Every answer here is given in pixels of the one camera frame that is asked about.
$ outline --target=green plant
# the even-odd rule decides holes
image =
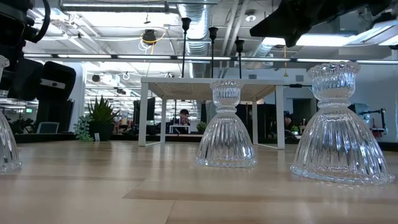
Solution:
[[[299,131],[299,127],[297,127],[296,125],[293,125],[292,128],[290,129],[292,132],[293,131]]]
[[[207,127],[207,124],[205,122],[200,121],[197,124],[197,130],[198,131],[204,131],[206,129],[206,127]]]
[[[90,136],[88,131],[90,130],[89,123],[92,122],[93,118],[91,115],[80,116],[77,124],[73,125],[75,130],[75,136],[77,139],[84,142],[92,142],[94,139]]]
[[[116,113],[113,113],[112,105],[109,104],[108,100],[104,100],[103,96],[101,96],[99,102],[97,97],[95,98],[94,106],[92,103],[88,103],[88,111],[93,117],[93,121],[96,123],[112,123],[113,118],[120,112],[119,110]]]

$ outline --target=clear glass vase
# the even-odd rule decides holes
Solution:
[[[394,176],[369,128],[347,107],[360,67],[353,62],[318,65],[308,71],[320,110],[309,121],[290,170],[342,184],[384,184]]]
[[[9,66],[9,61],[4,56],[0,55],[0,80],[2,71]],[[22,163],[19,160],[17,151],[17,144],[15,143],[14,135],[8,120],[0,112],[0,174],[7,174],[16,169],[21,168]]]
[[[214,167],[251,167],[257,164],[249,133],[235,114],[242,87],[234,80],[218,80],[210,85],[217,115],[203,134],[195,158],[197,164]]]

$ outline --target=wooden table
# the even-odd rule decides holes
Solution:
[[[0,176],[4,224],[398,223],[398,184],[358,187],[292,175],[296,145],[256,147],[252,169],[197,166],[198,144],[20,144]],[[398,176],[398,153],[385,152]]]

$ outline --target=white table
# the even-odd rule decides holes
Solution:
[[[212,100],[213,91],[210,83],[216,78],[141,78],[141,107],[139,118],[139,146],[151,146],[165,142],[166,139],[166,104],[167,100]],[[275,92],[278,149],[285,149],[284,130],[284,97],[283,80],[236,80],[243,84],[241,101],[252,101],[253,111],[253,144],[258,143],[257,101]],[[162,99],[162,121],[160,128],[160,142],[146,144],[146,118],[148,105],[148,91],[152,91]]]
[[[189,125],[170,125],[170,134],[173,133],[173,128],[188,128],[188,134],[191,134],[191,126]]]

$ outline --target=air duct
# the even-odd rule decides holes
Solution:
[[[272,45],[260,44],[255,52],[251,55],[252,57],[265,57],[272,50]],[[246,69],[256,69],[264,68],[265,64],[263,62],[246,62],[244,64]]]
[[[187,39],[204,40],[208,35],[209,6],[201,4],[181,4],[178,7],[182,17],[188,17],[192,21],[187,33]],[[187,42],[187,55],[208,55],[208,42]],[[206,71],[206,64],[191,63],[190,77],[210,78],[210,72]]]

